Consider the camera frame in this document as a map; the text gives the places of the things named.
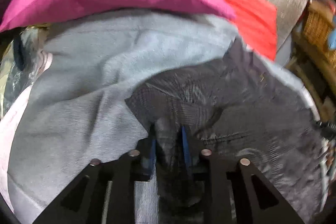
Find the dark quilted jacket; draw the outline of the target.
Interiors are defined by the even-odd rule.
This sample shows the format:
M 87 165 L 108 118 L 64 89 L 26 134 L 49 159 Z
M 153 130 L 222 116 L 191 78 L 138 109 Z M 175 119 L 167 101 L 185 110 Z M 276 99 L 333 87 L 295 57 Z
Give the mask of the dark quilted jacket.
M 247 157 L 306 223 L 322 203 L 322 139 L 302 97 L 236 39 L 223 57 L 162 72 L 126 100 L 155 127 L 164 174 L 176 171 L 177 132 L 226 159 Z

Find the red cushion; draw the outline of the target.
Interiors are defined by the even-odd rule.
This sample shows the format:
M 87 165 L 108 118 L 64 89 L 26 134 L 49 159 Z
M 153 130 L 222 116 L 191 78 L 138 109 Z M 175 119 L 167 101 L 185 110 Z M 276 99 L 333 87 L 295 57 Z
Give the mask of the red cushion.
M 277 48 L 277 8 L 266 0 L 225 0 L 235 11 L 244 42 L 260 55 L 275 61 Z

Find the wicker basket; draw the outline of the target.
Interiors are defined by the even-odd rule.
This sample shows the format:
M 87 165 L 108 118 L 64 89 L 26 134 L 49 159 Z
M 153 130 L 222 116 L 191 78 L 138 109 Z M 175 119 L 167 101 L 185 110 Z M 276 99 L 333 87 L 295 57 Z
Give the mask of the wicker basket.
M 335 69 L 335 50 L 330 50 L 327 44 L 329 34 L 335 31 L 335 25 L 319 11 L 308 8 L 308 16 L 302 31 L 304 38 L 314 45 L 323 58 Z

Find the grey blanket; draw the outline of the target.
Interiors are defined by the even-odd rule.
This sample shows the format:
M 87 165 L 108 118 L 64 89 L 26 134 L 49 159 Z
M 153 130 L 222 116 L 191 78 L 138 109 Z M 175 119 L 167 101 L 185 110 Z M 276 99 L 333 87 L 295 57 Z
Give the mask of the grey blanket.
M 116 160 L 149 134 L 157 166 L 137 189 L 136 221 L 204 223 L 199 197 L 183 201 L 180 165 L 164 174 L 155 127 L 144 128 L 126 100 L 155 75 L 223 57 L 236 39 L 237 29 L 216 16 L 143 9 L 53 24 L 45 46 L 53 60 L 33 85 L 9 157 L 9 196 L 21 223 L 33 223 L 90 160 Z M 294 75 L 255 55 L 307 106 Z

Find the blue cloth in basket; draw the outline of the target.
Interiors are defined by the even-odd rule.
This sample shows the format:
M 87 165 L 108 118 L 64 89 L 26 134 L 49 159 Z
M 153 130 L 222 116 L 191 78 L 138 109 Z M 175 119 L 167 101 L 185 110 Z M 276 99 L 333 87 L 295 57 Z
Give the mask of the blue cloth in basket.
M 329 36 L 327 38 L 327 46 L 328 49 L 331 51 L 336 50 L 336 29 L 332 30 L 332 32 L 329 33 Z

